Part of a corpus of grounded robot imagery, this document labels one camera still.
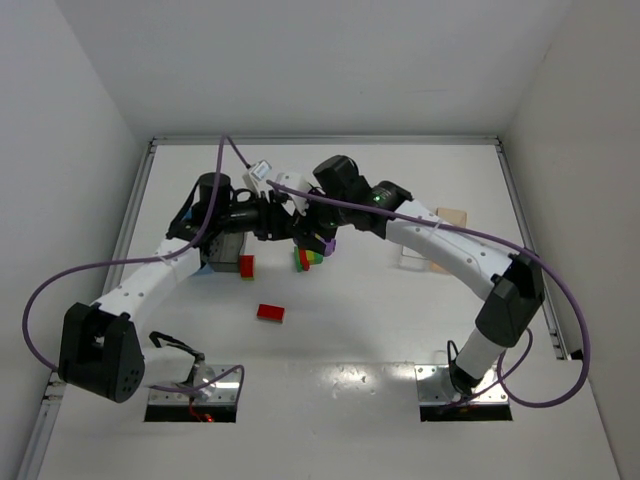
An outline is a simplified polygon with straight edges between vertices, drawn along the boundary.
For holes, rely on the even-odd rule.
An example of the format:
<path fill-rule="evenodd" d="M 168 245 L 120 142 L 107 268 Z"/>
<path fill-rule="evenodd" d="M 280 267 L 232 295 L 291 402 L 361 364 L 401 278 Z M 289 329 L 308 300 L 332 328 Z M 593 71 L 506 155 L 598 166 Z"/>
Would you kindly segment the purple round lego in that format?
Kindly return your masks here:
<path fill-rule="evenodd" d="M 336 239 L 335 238 L 333 238 L 333 239 L 331 239 L 329 241 L 325 241 L 324 242 L 324 253 L 323 253 L 323 256 L 324 257 L 331 256 L 334 253 L 335 248 L 336 248 Z"/>

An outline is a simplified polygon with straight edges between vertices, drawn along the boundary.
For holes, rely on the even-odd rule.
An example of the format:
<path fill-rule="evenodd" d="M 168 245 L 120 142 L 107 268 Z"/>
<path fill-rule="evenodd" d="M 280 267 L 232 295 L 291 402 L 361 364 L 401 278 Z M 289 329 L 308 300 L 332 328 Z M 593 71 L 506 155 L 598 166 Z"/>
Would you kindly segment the red green lego pile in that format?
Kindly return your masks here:
<path fill-rule="evenodd" d="M 324 261 L 324 256 L 311 250 L 295 247 L 293 250 L 295 269 L 297 272 L 309 271 L 313 266 Z"/>

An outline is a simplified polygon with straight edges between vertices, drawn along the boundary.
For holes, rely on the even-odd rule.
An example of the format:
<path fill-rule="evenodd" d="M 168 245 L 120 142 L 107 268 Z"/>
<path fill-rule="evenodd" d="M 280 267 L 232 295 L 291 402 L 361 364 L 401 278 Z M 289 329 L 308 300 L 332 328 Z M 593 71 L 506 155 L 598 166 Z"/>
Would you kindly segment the red lego brick front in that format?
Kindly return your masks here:
<path fill-rule="evenodd" d="M 256 312 L 256 318 L 262 321 L 282 324 L 284 321 L 286 310 L 284 307 L 260 304 Z"/>

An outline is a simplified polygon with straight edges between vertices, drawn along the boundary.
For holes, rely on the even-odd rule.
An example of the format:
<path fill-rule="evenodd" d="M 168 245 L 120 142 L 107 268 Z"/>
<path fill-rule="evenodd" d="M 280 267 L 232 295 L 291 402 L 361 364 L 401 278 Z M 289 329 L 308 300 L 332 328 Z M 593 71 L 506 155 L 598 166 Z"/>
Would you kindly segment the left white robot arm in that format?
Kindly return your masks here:
<path fill-rule="evenodd" d="M 122 403 L 140 387 L 194 386 L 203 353 L 160 336 L 149 347 L 140 336 L 153 312 L 184 280 L 221 261 L 224 245 L 288 238 L 285 196 L 235 189 L 225 175 L 201 175 L 171 220 L 155 259 L 140 266 L 90 305 L 65 314 L 58 375 L 66 383 Z"/>

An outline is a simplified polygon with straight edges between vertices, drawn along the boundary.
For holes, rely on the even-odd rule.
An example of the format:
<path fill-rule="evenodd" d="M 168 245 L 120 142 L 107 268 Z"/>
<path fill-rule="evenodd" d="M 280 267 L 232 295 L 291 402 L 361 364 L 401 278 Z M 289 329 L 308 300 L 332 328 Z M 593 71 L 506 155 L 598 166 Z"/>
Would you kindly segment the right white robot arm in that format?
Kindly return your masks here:
<path fill-rule="evenodd" d="M 544 302 L 540 267 L 523 254 L 507 254 L 460 233 L 399 185 L 370 185 L 355 162 L 336 155 L 313 172 L 321 191 L 297 192 L 313 224 L 371 232 L 406 247 L 455 276 L 484 304 L 475 327 L 449 362 L 453 389 L 468 396 L 521 335 Z"/>

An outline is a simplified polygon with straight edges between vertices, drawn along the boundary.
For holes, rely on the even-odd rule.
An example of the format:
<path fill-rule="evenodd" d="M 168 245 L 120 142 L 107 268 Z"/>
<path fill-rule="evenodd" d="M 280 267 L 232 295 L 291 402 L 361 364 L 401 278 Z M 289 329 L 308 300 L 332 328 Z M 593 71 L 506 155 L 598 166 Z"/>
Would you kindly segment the red lego near grey container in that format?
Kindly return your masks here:
<path fill-rule="evenodd" d="M 255 279 L 255 256 L 241 255 L 239 257 L 239 273 L 243 280 Z"/>

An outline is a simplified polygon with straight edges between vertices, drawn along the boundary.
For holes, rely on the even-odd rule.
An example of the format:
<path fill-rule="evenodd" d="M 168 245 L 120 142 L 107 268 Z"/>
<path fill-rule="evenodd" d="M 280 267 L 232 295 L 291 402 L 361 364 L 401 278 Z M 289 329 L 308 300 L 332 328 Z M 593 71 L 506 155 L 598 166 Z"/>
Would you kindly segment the smoky grey plastic container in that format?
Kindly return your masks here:
<path fill-rule="evenodd" d="M 240 256 L 244 254 L 245 233 L 221 233 L 210 244 L 207 265 L 214 272 L 238 273 Z"/>

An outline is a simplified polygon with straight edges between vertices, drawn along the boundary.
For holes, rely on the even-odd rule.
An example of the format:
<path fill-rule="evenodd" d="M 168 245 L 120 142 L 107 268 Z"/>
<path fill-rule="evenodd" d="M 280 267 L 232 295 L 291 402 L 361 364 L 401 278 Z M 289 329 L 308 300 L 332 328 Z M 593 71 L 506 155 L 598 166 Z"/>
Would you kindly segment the light blue plastic container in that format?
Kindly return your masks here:
<path fill-rule="evenodd" d="M 196 272 L 197 275 L 210 275 L 213 273 L 214 270 L 209 264 L 205 264 L 200 270 Z"/>

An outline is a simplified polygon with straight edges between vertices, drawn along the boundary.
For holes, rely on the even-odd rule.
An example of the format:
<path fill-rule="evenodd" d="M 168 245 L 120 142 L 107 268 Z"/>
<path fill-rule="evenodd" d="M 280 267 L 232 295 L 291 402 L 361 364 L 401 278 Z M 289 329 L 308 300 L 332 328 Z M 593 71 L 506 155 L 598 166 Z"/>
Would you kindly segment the clear plastic container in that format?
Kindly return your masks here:
<path fill-rule="evenodd" d="M 429 270 L 430 266 L 431 262 L 422 254 L 407 246 L 400 247 L 400 254 L 398 257 L 399 269 L 410 272 L 425 272 Z"/>

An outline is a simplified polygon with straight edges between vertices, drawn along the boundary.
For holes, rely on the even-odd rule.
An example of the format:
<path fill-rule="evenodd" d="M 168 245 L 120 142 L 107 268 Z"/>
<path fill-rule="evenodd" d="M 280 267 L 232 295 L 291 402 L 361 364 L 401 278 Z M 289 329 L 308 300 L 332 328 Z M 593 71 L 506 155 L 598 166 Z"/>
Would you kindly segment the orange translucent plastic container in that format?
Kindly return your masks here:
<path fill-rule="evenodd" d="M 466 227 L 468 215 L 466 211 L 450 209 L 445 207 L 438 207 L 436 209 L 436 215 L 444 221 L 458 227 Z M 440 265 L 431 262 L 430 271 L 437 274 L 448 275 L 449 272 L 442 268 Z"/>

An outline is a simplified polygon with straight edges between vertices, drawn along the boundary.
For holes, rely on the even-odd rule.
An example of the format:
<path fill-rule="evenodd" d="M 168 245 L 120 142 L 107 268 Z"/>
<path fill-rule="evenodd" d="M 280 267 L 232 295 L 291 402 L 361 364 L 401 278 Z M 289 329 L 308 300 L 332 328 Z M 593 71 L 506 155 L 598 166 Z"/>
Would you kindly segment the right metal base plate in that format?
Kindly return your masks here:
<path fill-rule="evenodd" d="M 451 384 L 448 367 L 444 364 L 416 365 L 415 376 L 423 423 L 513 420 L 509 398 L 497 381 L 494 367 L 485 373 L 467 399 Z"/>

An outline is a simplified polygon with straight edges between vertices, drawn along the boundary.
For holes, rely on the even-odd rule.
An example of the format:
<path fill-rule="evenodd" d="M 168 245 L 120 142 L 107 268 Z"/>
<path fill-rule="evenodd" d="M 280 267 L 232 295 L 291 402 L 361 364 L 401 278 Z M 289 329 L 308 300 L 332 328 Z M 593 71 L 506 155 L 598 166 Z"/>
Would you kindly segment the metal base plate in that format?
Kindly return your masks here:
<path fill-rule="evenodd" d="M 242 365 L 198 365 L 187 384 L 161 386 L 149 391 L 144 421 L 235 423 L 244 380 Z"/>
<path fill-rule="evenodd" d="M 467 399 L 451 384 L 448 367 L 444 364 L 416 365 L 415 376 L 423 423 L 513 420 L 509 398 L 497 381 L 494 367 L 485 373 Z"/>

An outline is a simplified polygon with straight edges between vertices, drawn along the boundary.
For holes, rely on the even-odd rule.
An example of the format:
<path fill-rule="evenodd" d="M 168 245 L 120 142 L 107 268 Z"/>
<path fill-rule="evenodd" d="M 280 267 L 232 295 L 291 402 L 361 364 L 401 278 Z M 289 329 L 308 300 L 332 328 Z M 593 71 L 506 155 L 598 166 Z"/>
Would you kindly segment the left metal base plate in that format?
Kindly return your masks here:
<path fill-rule="evenodd" d="M 244 380 L 242 365 L 198 365 L 187 384 L 161 386 L 149 391 L 144 421 L 235 423 Z"/>

